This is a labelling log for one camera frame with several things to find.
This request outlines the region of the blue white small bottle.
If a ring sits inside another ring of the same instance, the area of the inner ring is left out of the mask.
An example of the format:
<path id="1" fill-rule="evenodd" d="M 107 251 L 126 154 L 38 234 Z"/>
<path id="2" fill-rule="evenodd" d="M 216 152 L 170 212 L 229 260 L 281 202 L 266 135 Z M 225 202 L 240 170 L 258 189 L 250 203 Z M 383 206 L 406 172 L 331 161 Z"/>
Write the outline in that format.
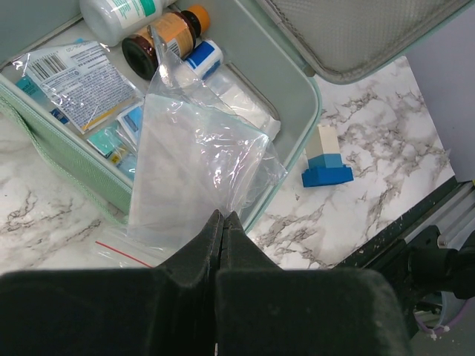
<path id="1" fill-rule="evenodd" d="M 211 39 L 203 40 L 184 63 L 205 81 L 223 64 L 223 52 Z"/>

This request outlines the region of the white toy brick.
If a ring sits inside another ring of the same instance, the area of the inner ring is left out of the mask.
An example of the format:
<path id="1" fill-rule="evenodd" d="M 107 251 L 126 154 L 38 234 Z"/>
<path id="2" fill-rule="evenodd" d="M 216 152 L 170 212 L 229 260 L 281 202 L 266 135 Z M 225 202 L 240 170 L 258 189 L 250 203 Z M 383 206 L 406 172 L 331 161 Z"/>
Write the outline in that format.
<path id="1" fill-rule="evenodd" d="M 322 154 L 340 154 L 336 129 L 329 125 L 317 125 L 307 141 L 306 154 L 310 159 Z"/>

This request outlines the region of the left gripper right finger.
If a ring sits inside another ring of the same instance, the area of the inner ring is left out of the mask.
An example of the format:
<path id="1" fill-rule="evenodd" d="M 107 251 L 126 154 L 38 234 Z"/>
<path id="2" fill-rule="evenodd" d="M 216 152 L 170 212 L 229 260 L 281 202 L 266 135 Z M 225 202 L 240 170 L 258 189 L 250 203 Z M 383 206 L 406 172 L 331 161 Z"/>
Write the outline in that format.
<path id="1" fill-rule="evenodd" d="M 396 294 L 377 271 L 284 270 L 226 218 L 215 286 L 220 355 L 410 355 Z"/>

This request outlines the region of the white green-cap medicine bottle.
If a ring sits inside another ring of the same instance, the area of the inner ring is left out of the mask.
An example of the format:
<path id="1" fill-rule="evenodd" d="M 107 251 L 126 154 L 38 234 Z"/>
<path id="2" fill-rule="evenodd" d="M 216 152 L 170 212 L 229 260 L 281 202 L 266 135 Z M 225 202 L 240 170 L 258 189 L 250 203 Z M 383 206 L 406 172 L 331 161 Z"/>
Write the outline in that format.
<path id="1" fill-rule="evenodd" d="M 158 19 L 175 0 L 81 0 L 86 25 L 99 42 L 113 47 Z"/>

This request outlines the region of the blue toy brick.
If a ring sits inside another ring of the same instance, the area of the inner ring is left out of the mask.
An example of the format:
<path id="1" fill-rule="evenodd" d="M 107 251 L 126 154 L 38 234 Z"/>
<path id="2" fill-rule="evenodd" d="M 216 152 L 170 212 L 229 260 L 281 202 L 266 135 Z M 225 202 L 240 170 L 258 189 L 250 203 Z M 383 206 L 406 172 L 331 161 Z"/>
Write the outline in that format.
<path id="1" fill-rule="evenodd" d="M 351 167 L 342 162 L 340 154 L 321 154 L 307 162 L 309 167 L 301 175 L 305 188 L 339 185 L 354 180 Z"/>

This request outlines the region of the blue plaster packet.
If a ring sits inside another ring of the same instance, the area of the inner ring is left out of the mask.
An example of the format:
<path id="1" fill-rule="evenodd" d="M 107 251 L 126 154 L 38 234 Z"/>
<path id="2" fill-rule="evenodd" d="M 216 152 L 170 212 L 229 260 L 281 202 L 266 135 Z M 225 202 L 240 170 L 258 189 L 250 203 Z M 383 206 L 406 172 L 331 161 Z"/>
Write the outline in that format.
<path id="1" fill-rule="evenodd" d="M 140 100 L 129 105 L 87 138 L 89 145 L 130 180 L 134 180 L 136 172 L 143 104 L 144 101 Z"/>

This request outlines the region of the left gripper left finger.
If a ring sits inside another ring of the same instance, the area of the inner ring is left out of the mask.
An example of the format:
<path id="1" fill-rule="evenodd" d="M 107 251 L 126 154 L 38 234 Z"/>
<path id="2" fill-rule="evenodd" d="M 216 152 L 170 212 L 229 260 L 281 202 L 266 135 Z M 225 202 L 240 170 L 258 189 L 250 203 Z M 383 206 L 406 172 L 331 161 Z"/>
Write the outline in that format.
<path id="1" fill-rule="evenodd" d="M 3 355 L 213 355 L 213 281 L 224 217 L 153 268 L 1 277 Z"/>

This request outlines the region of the amber orange-cap bottle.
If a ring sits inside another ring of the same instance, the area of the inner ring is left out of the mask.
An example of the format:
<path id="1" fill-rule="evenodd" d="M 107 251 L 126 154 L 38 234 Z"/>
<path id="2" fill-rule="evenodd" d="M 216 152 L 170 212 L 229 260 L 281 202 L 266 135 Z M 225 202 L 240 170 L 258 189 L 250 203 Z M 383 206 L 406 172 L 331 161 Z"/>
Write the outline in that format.
<path id="1" fill-rule="evenodd" d="M 168 12 L 138 32 L 122 40 L 122 54 L 140 78 L 151 80 L 157 67 L 157 54 L 151 30 L 157 31 L 166 47 L 184 59 L 195 48 L 197 38 L 208 30 L 208 11 L 195 4 L 187 10 Z"/>

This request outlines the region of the mint green medicine case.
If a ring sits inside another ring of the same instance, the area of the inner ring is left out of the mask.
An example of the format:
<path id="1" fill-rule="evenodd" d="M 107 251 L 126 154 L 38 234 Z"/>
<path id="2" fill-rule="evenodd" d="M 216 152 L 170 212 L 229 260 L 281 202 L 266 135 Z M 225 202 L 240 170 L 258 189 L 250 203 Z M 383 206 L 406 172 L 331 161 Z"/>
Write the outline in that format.
<path id="1" fill-rule="evenodd" d="M 321 113 L 467 1 L 3 1 L 1 106 L 128 234 L 272 200 Z"/>

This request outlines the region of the teal bandage packet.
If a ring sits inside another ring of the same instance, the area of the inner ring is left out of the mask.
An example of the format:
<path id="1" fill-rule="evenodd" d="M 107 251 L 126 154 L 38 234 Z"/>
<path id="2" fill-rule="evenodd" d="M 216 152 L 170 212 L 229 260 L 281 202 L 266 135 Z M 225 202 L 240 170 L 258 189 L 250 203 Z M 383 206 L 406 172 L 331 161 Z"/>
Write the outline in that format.
<path id="1" fill-rule="evenodd" d="M 39 87 L 71 124 L 85 134 L 141 97 L 97 41 L 44 47 L 21 55 L 14 68 Z"/>

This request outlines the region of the clear zip bag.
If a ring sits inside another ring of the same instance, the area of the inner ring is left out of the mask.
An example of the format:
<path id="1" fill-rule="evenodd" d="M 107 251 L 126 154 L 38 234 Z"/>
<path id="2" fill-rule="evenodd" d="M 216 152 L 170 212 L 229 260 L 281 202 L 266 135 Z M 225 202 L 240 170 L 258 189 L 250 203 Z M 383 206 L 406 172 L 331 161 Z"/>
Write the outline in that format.
<path id="1" fill-rule="evenodd" d="M 157 31 L 158 68 L 142 109 L 127 226 L 104 230 L 95 252 L 118 267 L 155 267 L 214 212 L 240 213 L 286 176 L 271 139 L 225 105 Z"/>

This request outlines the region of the white gauze pad packet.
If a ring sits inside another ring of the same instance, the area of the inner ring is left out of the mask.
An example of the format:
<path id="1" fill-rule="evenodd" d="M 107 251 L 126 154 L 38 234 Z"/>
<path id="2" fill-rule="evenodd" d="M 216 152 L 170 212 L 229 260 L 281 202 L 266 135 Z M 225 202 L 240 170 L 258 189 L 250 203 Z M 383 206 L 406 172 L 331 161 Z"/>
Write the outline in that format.
<path id="1" fill-rule="evenodd" d="M 263 131 L 271 140 L 275 139 L 281 129 L 281 122 L 227 66 L 220 66 L 205 83 L 236 115 Z"/>

